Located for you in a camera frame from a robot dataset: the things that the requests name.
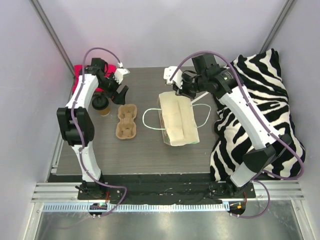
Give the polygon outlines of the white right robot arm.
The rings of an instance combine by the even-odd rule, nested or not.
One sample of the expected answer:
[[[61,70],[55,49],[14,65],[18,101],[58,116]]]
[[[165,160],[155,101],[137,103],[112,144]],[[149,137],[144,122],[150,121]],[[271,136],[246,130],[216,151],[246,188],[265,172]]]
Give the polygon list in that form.
[[[249,136],[253,150],[242,157],[240,166],[226,180],[226,193],[233,198],[243,193],[246,185],[264,171],[285,151],[292,139],[280,134],[251,99],[235,68],[222,55],[199,51],[187,57],[193,62],[194,77],[181,72],[182,63],[168,70],[163,78],[176,95],[195,99],[198,93],[212,94],[235,115]]]

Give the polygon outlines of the tan cloth lump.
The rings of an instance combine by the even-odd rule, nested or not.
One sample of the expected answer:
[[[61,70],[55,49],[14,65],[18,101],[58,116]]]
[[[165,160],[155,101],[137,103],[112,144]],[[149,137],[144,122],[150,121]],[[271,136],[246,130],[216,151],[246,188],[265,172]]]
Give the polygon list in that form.
[[[129,140],[136,136],[137,106],[135,104],[125,104],[118,108],[119,122],[116,126],[115,135],[120,140]]]

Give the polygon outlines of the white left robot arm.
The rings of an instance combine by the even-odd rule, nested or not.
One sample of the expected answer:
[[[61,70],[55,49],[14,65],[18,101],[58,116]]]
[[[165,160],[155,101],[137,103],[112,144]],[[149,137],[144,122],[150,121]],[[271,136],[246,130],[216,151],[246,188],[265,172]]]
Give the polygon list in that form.
[[[107,72],[108,63],[101,58],[92,58],[91,64],[81,66],[73,95],[65,107],[56,111],[62,139],[75,152],[82,172],[80,193],[90,194],[100,200],[107,192],[107,186],[101,169],[97,164],[93,149],[95,127],[88,113],[88,108],[96,89],[100,88],[106,95],[101,109],[109,105],[109,100],[117,105],[126,103],[128,86],[118,91],[129,70],[121,62],[115,71]]]

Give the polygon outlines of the brown paper coffee cup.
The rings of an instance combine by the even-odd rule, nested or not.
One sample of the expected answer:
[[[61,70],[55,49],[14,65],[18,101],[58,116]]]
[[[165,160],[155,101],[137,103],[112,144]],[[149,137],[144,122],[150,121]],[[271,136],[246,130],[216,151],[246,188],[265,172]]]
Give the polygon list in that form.
[[[111,110],[110,105],[108,105],[104,109],[98,110],[98,113],[104,117],[110,113],[110,110]]]

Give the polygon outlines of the printed paper gift bag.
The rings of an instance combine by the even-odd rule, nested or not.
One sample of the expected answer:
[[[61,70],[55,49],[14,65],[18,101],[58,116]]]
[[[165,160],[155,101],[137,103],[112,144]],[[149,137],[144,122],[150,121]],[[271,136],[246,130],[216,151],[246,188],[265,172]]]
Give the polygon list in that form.
[[[193,145],[200,142],[198,128],[203,127],[208,119],[201,125],[196,124],[194,109],[190,98],[177,96],[174,91],[162,92],[158,95],[158,108],[149,108],[142,115],[142,123],[146,128],[161,131],[163,142],[172,147]],[[149,111],[158,111],[160,128],[146,124],[145,116]]]

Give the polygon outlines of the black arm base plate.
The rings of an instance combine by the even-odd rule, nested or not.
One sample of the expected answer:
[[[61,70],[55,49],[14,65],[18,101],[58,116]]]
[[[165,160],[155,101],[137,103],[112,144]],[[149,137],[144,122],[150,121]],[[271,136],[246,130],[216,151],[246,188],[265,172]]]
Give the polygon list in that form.
[[[203,205],[219,204],[227,199],[254,199],[252,183],[235,189],[230,183],[214,182],[208,173],[183,174],[123,174],[104,175],[109,186],[104,194],[80,193],[80,200],[109,199],[124,205]]]

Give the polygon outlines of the black plastic cup lid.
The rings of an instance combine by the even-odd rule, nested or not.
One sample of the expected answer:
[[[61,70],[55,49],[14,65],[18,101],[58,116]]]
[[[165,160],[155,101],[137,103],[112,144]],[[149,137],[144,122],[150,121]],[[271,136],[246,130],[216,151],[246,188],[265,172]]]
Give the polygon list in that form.
[[[102,111],[109,106],[109,100],[105,96],[96,96],[91,104],[95,110]]]

